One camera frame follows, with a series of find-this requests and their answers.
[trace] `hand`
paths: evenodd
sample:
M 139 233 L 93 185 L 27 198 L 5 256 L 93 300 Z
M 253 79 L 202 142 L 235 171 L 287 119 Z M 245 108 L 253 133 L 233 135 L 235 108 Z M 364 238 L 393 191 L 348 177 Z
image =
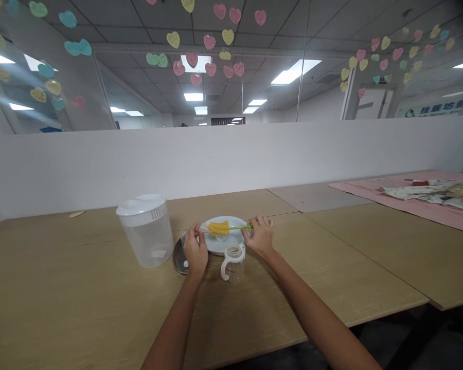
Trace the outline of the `hand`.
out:
M 274 252 L 273 248 L 273 220 L 267 217 L 257 215 L 247 221 L 247 225 L 253 226 L 252 238 L 249 237 L 248 233 L 242 229 L 243 239 L 245 245 L 251 248 L 262 258 L 268 257 Z
M 187 231 L 184 243 L 184 252 L 189 263 L 188 274 L 202 279 L 204 272 L 206 271 L 209 256 L 207 254 L 207 245 L 204 233 L 200 232 L 197 227 L 198 225 L 198 223 L 193 224 Z

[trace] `plastic container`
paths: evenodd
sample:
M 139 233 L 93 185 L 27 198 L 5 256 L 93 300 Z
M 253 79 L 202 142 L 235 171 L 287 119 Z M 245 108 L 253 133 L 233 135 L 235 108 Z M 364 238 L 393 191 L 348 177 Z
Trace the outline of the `plastic container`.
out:
M 142 267 L 161 265 L 173 252 L 166 199 L 146 194 L 124 201 L 117 215 Z

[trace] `pink cloth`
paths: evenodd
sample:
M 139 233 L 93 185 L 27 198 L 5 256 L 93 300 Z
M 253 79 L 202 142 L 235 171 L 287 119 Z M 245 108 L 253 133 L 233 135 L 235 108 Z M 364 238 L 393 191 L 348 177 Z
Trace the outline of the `pink cloth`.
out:
M 366 199 L 373 200 L 382 205 L 408 212 L 419 217 L 435 221 L 437 223 L 463 230 L 463 210 L 442 205 L 430 204 L 417 199 L 400 200 L 392 198 L 378 189 L 381 186 L 403 187 L 410 186 L 414 180 L 463 180 L 463 173 L 453 172 L 423 172 L 411 175 L 382 177 L 372 180 L 360 180 L 351 182 L 339 182 L 330 184 L 332 188 L 342 190 Z

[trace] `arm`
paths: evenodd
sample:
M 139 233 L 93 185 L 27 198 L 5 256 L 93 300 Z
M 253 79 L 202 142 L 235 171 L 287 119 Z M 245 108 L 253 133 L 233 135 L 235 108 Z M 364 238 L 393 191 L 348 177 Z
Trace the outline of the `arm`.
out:
M 141 370 L 180 370 L 184 363 L 185 346 L 197 293 L 206 271 L 208 254 L 204 234 L 194 224 L 185 238 L 184 251 L 189 261 L 189 273 L 171 306 L 165 322 L 141 367 Z
M 245 245 L 269 265 L 289 298 L 305 333 L 335 370 L 381 369 L 367 349 L 333 311 L 273 248 L 273 221 L 257 216 L 250 238 L 242 230 Z

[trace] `person's left hand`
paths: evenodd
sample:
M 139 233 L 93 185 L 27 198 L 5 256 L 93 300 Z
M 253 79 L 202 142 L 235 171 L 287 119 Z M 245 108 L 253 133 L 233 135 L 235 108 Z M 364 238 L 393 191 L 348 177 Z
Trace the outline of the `person's left hand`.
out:
M 207 254 L 207 245 L 204 233 L 200 232 L 197 227 L 198 225 L 199 223 L 193 224 L 187 231 L 184 243 L 184 252 L 189 263 L 188 274 L 201 279 L 206 271 L 209 256 Z

